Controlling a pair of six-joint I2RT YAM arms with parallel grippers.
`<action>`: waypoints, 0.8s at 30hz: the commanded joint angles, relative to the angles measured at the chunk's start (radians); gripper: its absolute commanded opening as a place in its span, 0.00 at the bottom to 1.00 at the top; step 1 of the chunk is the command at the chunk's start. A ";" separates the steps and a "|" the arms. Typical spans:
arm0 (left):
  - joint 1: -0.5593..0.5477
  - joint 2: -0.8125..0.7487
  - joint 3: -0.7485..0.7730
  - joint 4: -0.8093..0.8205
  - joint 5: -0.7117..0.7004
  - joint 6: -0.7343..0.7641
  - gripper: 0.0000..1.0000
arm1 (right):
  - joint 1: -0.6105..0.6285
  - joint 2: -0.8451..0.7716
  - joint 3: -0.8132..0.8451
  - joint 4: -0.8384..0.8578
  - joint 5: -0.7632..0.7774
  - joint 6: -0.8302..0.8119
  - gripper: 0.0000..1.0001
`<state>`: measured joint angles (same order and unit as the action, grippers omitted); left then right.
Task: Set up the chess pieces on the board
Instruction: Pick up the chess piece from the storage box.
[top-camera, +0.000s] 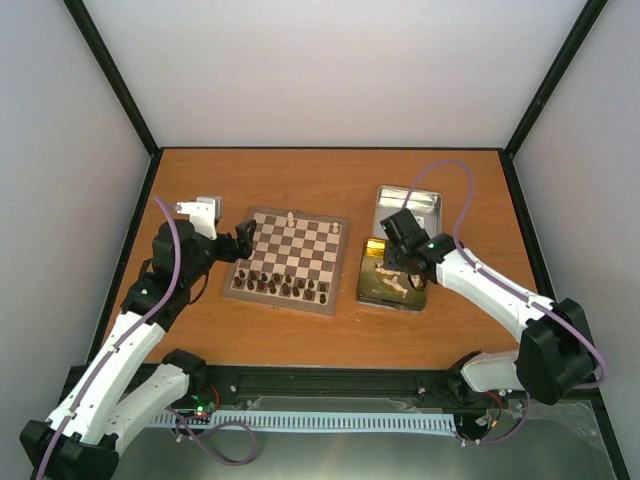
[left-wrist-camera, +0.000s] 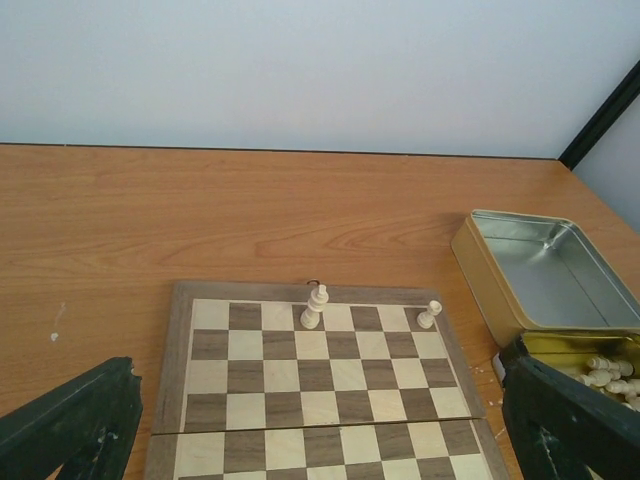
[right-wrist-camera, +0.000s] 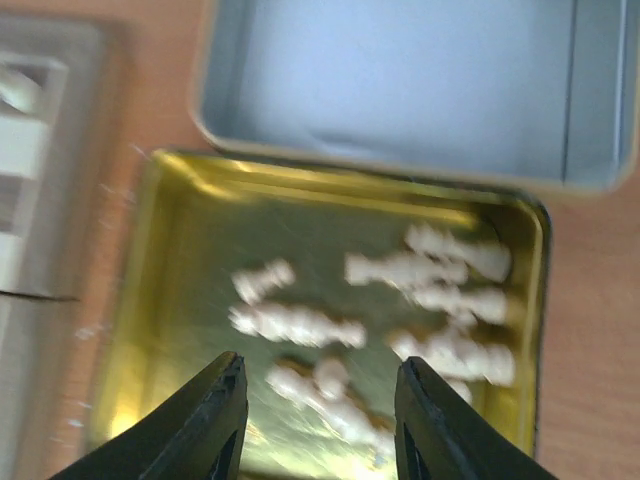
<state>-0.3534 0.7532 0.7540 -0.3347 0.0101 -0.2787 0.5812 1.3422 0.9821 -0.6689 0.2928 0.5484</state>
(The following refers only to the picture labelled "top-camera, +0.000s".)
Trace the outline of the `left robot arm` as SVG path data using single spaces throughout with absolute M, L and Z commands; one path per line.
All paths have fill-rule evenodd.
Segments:
M 191 304 L 191 289 L 217 262 L 253 252 L 256 223 L 218 234 L 217 223 L 169 219 L 152 242 L 152 256 L 121 305 L 109 339 L 73 389 L 44 421 L 30 420 L 20 442 L 36 479 L 109 479 L 131 441 L 174 402 L 201 400 L 206 363 L 177 349 L 133 392 L 125 390 L 149 352 Z

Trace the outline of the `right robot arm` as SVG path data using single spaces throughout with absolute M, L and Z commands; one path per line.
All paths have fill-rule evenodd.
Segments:
M 474 353 L 458 372 L 474 392 L 515 390 L 553 405 L 568 393 L 593 385 L 601 362 L 576 328 L 582 307 L 534 293 L 484 264 L 452 236 L 430 236 L 406 208 L 380 222 L 387 237 L 385 261 L 406 273 L 412 288 L 432 283 L 449 289 L 496 320 L 518 347 L 502 353 Z

